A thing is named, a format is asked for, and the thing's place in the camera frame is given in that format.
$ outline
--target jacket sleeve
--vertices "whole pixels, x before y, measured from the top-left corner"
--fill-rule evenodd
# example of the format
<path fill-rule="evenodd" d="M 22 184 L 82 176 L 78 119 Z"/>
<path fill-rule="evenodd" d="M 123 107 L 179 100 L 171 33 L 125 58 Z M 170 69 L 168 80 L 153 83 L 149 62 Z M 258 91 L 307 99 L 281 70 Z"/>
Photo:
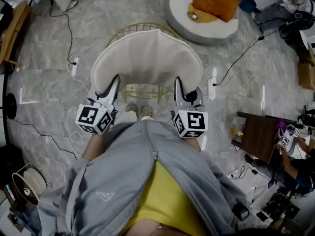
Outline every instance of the jacket sleeve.
<path fill-rule="evenodd" d="M 88 164 L 88 160 L 80 158 L 71 169 L 65 172 L 64 187 L 46 193 L 38 203 L 38 214 L 42 227 L 42 236 L 53 236 L 55 233 L 69 234 L 65 223 L 67 200 L 71 187 L 81 168 Z"/>
<path fill-rule="evenodd" d="M 246 195 L 241 191 L 222 171 L 217 167 L 217 165 L 211 160 L 210 156 L 206 151 L 202 151 L 202 155 L 205 158 L 208 166 L 211 168 L 211 171 L 221 183 L 221 191 L 230 204 L 230 207 L 233 208 L 235 201 L 245 205 L 248 209 L 250 208 L 250 203 L 246 199 Z"/>

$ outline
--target wooden table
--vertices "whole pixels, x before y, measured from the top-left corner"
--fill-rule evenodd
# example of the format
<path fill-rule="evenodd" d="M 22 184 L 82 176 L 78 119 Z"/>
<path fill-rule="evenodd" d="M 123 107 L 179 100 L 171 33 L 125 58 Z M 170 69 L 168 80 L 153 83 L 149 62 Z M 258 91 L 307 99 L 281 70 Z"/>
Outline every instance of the wooden table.
<path fill-rule="evenodd" d="M 13 45 L 15 43 L 16 37 L 20 32 L 22 25 L 26 17 L 31 12 L 31 7 L 28 6 L 26 1 L 19 3 L 13 10 L 13 19 L 9 27 L 3 31 L 1 37 L 1 49 L 0 49 L 0 64 L 6 61 L 16 66 L 21 66 L 22 64 L 17 63 L 10 59 Z"/>
<path fill-rule="evenodd" d="M 276 123 L 278 118 L 263 117 L 243 112 L 237 112 L 237 116 L 246 118 L 242 141 L 232 140 L 232 144 L 269 164 L 272 158 Z"/>

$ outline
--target yellow shirt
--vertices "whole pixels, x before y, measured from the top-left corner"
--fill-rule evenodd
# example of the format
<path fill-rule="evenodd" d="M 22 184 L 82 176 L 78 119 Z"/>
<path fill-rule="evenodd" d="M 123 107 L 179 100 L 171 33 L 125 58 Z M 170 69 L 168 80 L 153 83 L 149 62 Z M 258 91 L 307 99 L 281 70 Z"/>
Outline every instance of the yellow shirt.
<path fill-rule="evenodd" d="M 136 211 L 121 234 L 142 219 L 158 221 L 191 236 L 205 235 L 203 222 L 195 207 L 171 174 L 158 161 L 143 190 Z"/>

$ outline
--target marble floor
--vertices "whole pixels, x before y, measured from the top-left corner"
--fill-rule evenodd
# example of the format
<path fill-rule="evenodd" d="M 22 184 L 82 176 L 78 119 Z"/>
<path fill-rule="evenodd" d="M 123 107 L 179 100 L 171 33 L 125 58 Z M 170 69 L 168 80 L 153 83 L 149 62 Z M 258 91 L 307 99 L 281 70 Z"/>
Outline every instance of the marble floor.
<path fill-rule="evenodd" d="M 94 61 L 118 29 L 143 21 L 167 24 L 162 11 L 163 0 L 78 1 L 68 12 L 73 33 L 71 55 L 79 57 L 75 78 L 82 80 L 87 89 L 91 87 Z M 17 120 L 32 123 L 39 132 L 53 136 L 60 148 L 71 153 L 59 150 L 51 138 L 39 136 L 29 125 L 9 120 L 8 128 L 11 141 L 22 149 L 25 160 L 30 161 L 53 188 L 58 188 L 63 185 L 63 172 L 75 163 L 78 154 L 83 153 L 90 137 L 74 123 L 76 107 L 89 93 L 67 71 L 70 34 L 66 18 L 49 16 L 49 0 L 42 0 L 37 9 L 41 16 L 33 20 L 25 36 L 18 58 L 23 66 L 9 77 L 8 91 L 17 98 Z M 60 11 L 54 7 L 53 14 L 60 14 Z M 204 75 L 200 87 L 204 95 L 207 95 L 207 81 L 213 70 L 217 69 L 220 80 L 243 50 L 261 34 L 249 14 L 238 10 L 237 15 L 240 19 L 237 32 L 218 45 L 203 46 L 183 39 L 202 60 Z M 296 54 L 277 33 L 255 44 L 234 65 L 222 85 L 216 87 L 215 99 L 204 99 L 209 113 L 206 150 L 225 174 L 233 172 L 236 176 L 245 164 L 244 152 L 236 151 L 230 143 L 233 138 L 230 128 L 242 128 L 244 124 L 244 120 L 236 117 L 236 112 L 264 112 L 296 119 L 314 94 L 298 85 Z M 261 110 L 263 86 L 264 111 Z M 115 104 L 120 111 L 126 106 L 121 95 Z M 172 95 L 166 95 L 159 105 L 156 99 L 149 100 L 149 104 L 153 105 L 157 119 L 170 120 L 169 111 L 174 104 Z M 78 154 L 72 152 L 68 142 L 69 134 L 74 131 L 80 132 L 83 138 L 81 141 L 77 134 L 72 136 L 71 143 Z M 247 194 L 252 186 L 267 185 L 266 179 L 250 171 L 234 182 Z"/>

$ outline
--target jacket logo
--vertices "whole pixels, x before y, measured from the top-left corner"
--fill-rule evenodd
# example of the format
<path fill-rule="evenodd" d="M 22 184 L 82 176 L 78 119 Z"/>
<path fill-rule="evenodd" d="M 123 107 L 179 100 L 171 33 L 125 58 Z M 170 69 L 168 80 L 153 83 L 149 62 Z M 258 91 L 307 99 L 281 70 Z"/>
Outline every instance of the jacket logo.
<path fill-rule="evenodd" d="M 102 199 L 104 202 L 107 202 L 113 198 L 115 195 L 115 192 L 101 192 L 101 191 L 96 191 L 96 197 L 98 199 Z"/>

